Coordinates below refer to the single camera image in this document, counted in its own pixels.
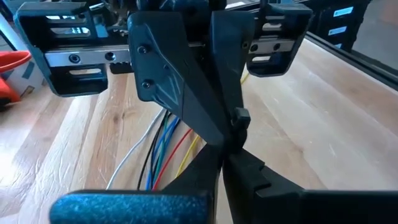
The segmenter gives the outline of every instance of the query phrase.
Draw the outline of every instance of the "screw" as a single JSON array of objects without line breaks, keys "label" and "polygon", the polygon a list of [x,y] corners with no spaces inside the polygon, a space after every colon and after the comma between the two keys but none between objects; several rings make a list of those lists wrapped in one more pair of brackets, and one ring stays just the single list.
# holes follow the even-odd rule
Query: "screw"
[{"label": "screw", "polygon": [[249,44],[248,44],[246,41],[243,42],[242,48],[243,48],[243,49],[246,49],[247,47],[249,47]]},{"label": "screw", "polygon": [[280,48],[280,44],[275,44],[274,50],[278,50]]},{"label": "screw", "polygon": [[146,54],[146,53],[148,53],[148,48],[142,45],[142,46],[138,47],[137,51],[140,54]]},{"label": "screw", "polygon": [[142,85],[142,87],[144,87],[144,88],[149,88],[149,87],[150,87],[150,82],[148,82],[148,81],[143,81],[143,82],[141,83],[141,85]]},{"label": "screw", "polygon": [[116,55],[113,52],[108,52],[105,54],[105,59],[112,62],[116,59]]},{"label": "screw", "polygon": [[69,61],[71,63],[79,63],[80,62],[80,57],[78,55],[71,54],[71,55],[69,55]]},{"label": "screw", "polygon": [[250,51],[254,52],[256,50],[258,50],[259,46],[257,44],[254,44],[253,46],[251,46]]}]

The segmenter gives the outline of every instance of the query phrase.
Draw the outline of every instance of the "wooden surface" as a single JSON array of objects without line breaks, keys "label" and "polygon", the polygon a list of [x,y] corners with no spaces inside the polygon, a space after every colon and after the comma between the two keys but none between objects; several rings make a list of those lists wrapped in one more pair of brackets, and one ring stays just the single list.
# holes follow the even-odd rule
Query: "wooden surface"
[{"label": "wooden surface", "polygon": [[[308,189],[398,188],[394,90],[304,41],[288,74],[249,77],[243,95],[252,118],[245,148],[288,179]],[[59,196],[105,188],[159,110],[138,100],[133,75],[115,75],[97,96],[59,98],[45,88],[2,112],[0,223],[47,223]],[[172,145],[185,130],[178,128]],[[128,160],[115,189],[136,188],[149,144]],[[231,223],[222,183],[219,197],[218,223]]]}]

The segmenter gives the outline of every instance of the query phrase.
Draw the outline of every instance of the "orange object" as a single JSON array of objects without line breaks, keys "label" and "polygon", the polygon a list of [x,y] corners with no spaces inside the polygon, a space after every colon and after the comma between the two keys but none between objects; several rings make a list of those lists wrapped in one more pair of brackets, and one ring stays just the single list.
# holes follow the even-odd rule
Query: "orange object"
[{"label": "orange object", "polygon": [[[30,60],[29,51],[0,52],[0,73],[10,71]],[[0,78],[0,102],[18,102],[19,95]]]}]

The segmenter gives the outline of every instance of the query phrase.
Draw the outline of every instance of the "yellow wire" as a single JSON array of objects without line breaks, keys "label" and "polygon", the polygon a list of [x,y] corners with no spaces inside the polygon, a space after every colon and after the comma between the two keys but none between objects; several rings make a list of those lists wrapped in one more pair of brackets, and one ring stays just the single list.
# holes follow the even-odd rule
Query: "yellow wire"
[{"label": "yellow wire", "polygon": [[185,153],[185,156],[184,156],[184,158],[182,159],[182,161],[181,161],[181,163],[180,163],[180,166],[178,167],[178,171],[177,171],[177,174],[175,175],[175,178],[177,178],[177,177],[182,173],[182,170],[183,170],[183,168],[184,168],[184,165],[185,165],[185,163],[187,162],[188,156],[189,156],[189,154],[191,154],[193,148],[197,145],[197,141],[198,141],[199,139],[200,139],[200,137],[199,137],[199,135],[197,135],[197,136],[195,137],[195,139],[193,140],[193,142],[191,143],[191,145],[189,146],[187,153]]},{"label": "yellow wire", "polygon": [[[248,79],[248,77],[249,77],[249,73],[247,73],[247,74],[245,74],[245,76],[243,76],[243,78],[241,79],[241,85]],[[185,163],[187,162],[188,156],[189,156],[189,154],[192,153],[192,150],[197,145],[197,142],[199,141],[199,139],[200,139],[200,137],[199,137],[199,135],[197,135],[195,137],[195,139],[192,141],[191,145],[188,148],[187,153],[185,153],[185,156],[182,159],[180,166],[178,167],[178,171],[177,171],[177,174],[175,175],[175,178],[177,178],[182,173]]]}]

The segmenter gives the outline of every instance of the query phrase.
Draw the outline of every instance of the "blue label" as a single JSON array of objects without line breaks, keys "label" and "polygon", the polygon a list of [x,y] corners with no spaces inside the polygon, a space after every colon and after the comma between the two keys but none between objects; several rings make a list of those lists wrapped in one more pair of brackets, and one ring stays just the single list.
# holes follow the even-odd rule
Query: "blue label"
[{"label": "blue label", "polygon": [[345,8],[345,9],[336,10],[335,13],[333,13],[333,17],[338,17],[338,16],[351,14],[353,12],[353,9],[354,9],[354,6],[348,7],[348,8]]},{"label": "blue label", "polygon": [[347,30],[347,26],[339,27],[339,28],[336,28],[336,29],[331,29],[331,30],[329,30],[329,34],[328,35],[340,34],[342,32],[346,32],[346,30]]}]

